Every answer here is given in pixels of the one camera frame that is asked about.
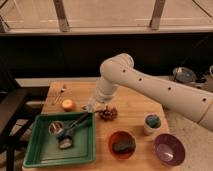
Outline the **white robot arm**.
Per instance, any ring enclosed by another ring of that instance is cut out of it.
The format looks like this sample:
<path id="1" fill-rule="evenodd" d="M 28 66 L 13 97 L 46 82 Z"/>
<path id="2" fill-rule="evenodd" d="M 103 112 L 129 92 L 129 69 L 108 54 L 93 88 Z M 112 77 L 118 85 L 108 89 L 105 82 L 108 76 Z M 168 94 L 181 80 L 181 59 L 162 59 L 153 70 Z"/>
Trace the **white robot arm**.
<path id="1" fill-rule="evenodd" d="M 108 103 L 121 85 L 161 103 L 213 132 L 213 93 L 160 79 L 134 69 L 133 58 L 122 53 L 100 66 L 101 77 L 94 90 L 99 103 Z"/>

